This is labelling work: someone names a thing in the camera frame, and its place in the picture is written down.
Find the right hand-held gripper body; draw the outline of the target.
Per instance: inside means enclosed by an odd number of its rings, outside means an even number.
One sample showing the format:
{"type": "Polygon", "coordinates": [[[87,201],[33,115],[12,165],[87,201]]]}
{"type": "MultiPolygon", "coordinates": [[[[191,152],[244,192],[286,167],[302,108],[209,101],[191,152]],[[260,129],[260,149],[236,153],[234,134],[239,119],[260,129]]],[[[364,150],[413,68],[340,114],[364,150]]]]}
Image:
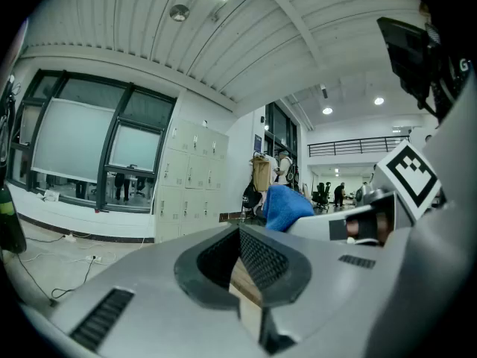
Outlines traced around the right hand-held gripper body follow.
{"type": "Polygon", "coordinates": [[[356,191],[356,211],[329,223],[330,239],[355,240],[347,237],[346,220],[362,213],[385,213],[393,231],[410,227],[430,208],[440,188],[426,158],[403,141],[376,164],[372,181],[356,191]]]}

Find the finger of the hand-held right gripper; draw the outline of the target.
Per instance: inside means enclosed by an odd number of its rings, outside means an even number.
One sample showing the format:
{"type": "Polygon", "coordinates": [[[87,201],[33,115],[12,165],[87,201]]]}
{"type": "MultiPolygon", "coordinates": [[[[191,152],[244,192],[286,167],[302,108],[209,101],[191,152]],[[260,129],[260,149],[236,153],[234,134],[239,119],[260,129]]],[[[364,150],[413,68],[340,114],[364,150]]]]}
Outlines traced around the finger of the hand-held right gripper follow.
{"type": "Polygon", "coordinates": [[[324,216],[302,217],[286,233],[307,239],[330,239],[329,220],[324,216]]]}

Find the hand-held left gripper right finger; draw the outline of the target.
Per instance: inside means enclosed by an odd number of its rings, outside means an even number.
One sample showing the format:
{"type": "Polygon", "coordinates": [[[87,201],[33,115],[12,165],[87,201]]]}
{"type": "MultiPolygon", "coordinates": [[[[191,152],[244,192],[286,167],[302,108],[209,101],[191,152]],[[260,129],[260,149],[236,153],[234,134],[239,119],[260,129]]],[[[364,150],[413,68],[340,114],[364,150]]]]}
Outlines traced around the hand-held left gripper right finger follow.
{"type": "Polygon", "coordinates": [[[384,247],[307,239],[241,224],[239,258],[263,311],[258,342],[238,335],[238,358],[265,358],[266,347],[295,346],[314,334],[383,267],[409,231],[394,231],[384,247]]]}

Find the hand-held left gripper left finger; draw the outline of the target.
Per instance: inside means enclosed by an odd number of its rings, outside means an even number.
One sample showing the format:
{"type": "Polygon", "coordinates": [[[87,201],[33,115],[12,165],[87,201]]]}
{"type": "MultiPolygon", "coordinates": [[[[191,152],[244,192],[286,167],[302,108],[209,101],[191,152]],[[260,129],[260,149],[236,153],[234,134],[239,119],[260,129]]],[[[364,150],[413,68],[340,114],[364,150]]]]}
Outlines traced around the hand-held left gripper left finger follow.
{"type": "Polygon", "coordinates": [[[267,358],[239,319],[238,310],[212,310],[194,302],[177,284],[174,264],[188,248],[224,230],[200,231],[135,250],[77,289],[46,318],[22,306],[27,320],[67,358],[267,358]],[[109,294],[130,301],[96,348],[85,348],[73,331],[109,294]]]}

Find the blue wiping cloth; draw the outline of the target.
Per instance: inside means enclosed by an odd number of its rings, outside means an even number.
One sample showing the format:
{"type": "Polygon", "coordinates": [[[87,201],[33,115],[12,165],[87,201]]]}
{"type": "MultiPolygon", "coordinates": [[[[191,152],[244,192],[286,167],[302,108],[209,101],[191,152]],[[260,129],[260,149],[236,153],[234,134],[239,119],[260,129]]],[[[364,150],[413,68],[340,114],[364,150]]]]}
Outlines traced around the blue wiping cloth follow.
{"type": "Polygon", "coordinates": [[[262,207],[267,230],[286,232],[296,220],[314,216],[312,204],[300,193],[285,185],[268,188],[265,204],[262,207]]]}

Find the grey metal locker cabinet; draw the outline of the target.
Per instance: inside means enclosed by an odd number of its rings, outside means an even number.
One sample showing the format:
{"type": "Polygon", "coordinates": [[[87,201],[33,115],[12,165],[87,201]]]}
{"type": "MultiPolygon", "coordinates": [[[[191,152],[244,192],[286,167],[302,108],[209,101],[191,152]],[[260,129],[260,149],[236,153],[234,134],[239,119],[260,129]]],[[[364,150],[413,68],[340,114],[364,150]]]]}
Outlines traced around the grey metal locker cabinet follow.
{"type": "Polygon", "coordinates": [[[216,226],[224,185],[229,137],[183,119],[168,130],[159,164],[154,200],[156,243],[173,240],[216,226]],[[163,186],[161,164],[167,149],[189,156],[184,187],[163,186]]]}

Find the grey metal locker door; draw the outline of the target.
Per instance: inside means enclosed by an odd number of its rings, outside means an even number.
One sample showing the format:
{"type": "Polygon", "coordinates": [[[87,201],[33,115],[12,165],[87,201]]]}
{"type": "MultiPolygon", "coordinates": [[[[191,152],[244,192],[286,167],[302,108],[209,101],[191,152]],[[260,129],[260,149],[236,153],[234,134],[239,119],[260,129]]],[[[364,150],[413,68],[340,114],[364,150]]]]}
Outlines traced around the grey metal locker door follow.
{"type": "Polygon", "coordinates": [[[188,162],[188,154],[167,149],[161,164],[160,183],[163,186],[184,187],[188,162]]]}

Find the large black-framed glass window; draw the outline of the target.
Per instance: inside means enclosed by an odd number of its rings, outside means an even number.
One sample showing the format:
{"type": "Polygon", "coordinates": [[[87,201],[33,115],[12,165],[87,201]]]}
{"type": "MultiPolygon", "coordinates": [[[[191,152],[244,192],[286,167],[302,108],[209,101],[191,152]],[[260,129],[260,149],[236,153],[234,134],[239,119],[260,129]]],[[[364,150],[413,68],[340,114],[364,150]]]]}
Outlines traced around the large black-framed glass window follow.
{"type": "Polygon", "coordinates": [[[298,189],[297,126],[276,103],[265,106],[264,124],[265,143],[263,149],[271,163],[273,183],[279,183],[279,180],[282,179],[285,181],[285,185],[292,189],[298,189]],[[288,169],[283,175],[277,175],[281,163],[280,154],[284,151],[288,153],[288,169]]]}

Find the person's right hand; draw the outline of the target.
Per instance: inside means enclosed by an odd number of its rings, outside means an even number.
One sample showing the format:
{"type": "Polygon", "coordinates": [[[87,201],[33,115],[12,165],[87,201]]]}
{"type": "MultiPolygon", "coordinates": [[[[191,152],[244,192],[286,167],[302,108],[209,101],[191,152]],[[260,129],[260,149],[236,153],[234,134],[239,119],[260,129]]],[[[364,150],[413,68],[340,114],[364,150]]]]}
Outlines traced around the person's right hand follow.
{"type": "Polygon", "coordinates": [[[346,220],[347,237],[355,240],[372,239],[383,246],[393,232],[393,224],[383,212],[362,213],[346,220]]]}

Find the black office chair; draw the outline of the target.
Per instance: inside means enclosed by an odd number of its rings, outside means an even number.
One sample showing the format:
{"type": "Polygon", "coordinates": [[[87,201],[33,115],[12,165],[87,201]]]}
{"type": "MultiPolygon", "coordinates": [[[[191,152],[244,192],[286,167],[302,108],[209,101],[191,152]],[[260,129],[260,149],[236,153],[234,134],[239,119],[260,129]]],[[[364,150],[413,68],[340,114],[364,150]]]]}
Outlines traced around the black office chair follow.
{"type": "Polygon", "coordinates": [[[312,194],[314,208],[327,212],[329,210],[329,188],[330,182],[320,182],[317,190],[312,194]]]}

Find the black balcony railing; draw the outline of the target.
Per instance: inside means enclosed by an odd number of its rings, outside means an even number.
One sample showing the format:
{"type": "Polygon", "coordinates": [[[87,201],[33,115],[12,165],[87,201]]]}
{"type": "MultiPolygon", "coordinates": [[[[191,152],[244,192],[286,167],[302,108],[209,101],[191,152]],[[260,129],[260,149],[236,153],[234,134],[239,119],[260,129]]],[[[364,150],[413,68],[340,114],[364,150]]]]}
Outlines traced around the black balcony railing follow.
{"type": "Polygon", "coordinates": [[[409,136],[379,136],[347,139],[334,142],[308,144],[309,157],[369,154],[393,151],[401,142],[410,141],[409,136]]]}

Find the black printed tote bag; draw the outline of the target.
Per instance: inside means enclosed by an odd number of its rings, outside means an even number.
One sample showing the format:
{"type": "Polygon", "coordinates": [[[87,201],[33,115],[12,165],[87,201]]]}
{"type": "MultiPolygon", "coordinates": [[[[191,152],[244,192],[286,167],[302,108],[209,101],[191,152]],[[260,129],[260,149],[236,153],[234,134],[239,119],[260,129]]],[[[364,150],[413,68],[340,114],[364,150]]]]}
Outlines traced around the black printed tote bag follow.
{"type": "Polygon", "coordinates": [[[262,193],[256,189],[253,181],[249,182],[245,191],[243,192],[242,207],[246,209],[253,209],[260,203],[261,200],[262,193]]]}

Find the small frosted window panel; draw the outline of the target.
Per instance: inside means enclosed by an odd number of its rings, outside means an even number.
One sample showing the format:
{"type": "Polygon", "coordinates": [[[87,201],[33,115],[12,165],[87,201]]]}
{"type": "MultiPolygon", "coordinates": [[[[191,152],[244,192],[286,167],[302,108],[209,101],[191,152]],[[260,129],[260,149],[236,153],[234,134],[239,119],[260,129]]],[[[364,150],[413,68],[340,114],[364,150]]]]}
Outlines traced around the small frosted window panel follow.
{"type": "Polygon", "coordinates": [[[119,125],[108,164],[122,168],[135,164],[138,170],[152,172],[160,140],[160,133],[119,125]]]}

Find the black equipment stand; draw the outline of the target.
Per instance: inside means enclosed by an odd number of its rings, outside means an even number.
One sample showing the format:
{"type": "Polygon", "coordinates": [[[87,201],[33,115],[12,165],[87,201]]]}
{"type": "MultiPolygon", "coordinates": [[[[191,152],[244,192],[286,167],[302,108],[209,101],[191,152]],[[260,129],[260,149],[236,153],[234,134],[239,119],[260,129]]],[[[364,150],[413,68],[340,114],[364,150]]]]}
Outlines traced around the black equipment stand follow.
{"type": "Polygon", "coordinates": [[[15,119],[13,82],[10,75],[0,97],[0,250],[20,254],[26,251],[26,239],[6,183],[15,119]]]}

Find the large frosted window panel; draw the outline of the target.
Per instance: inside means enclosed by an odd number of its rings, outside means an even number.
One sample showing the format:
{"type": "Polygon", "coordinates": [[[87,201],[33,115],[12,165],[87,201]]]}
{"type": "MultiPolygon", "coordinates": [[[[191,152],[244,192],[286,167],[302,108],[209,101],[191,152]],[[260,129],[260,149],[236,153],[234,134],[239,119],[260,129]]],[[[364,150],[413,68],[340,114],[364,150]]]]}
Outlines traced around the large frosted window panel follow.
{"type": "Polygon", "coordinates": [[[114,110],[53,98],[37,134],[32,169],[96,183],[114,110]]]}

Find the round grey ceiling fixture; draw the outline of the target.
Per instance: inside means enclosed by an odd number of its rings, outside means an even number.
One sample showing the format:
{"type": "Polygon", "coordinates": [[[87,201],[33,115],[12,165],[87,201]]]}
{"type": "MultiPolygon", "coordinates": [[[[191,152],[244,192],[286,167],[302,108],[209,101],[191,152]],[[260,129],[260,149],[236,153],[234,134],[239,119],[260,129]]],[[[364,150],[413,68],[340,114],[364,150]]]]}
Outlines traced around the round grey ceiling fixture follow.
{"type": "Polygon", "coordinates": [[[175,22],[184,22],[189,18],[190,9],[184,4],[176,4],[171,7],[169,16],[175,22]]]}

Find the black window frame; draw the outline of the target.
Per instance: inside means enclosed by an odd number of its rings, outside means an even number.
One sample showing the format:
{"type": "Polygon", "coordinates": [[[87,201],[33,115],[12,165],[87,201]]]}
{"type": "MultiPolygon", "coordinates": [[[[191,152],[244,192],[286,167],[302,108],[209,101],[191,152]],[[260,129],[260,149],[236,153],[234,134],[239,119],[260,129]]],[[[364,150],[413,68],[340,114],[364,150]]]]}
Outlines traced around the black window frame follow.
{"type": "Polygon", "coordinates": [[[176,98],[132,82],[38,69],[18,102],[7,178],[98,212],[147,213],[176,98]]]}

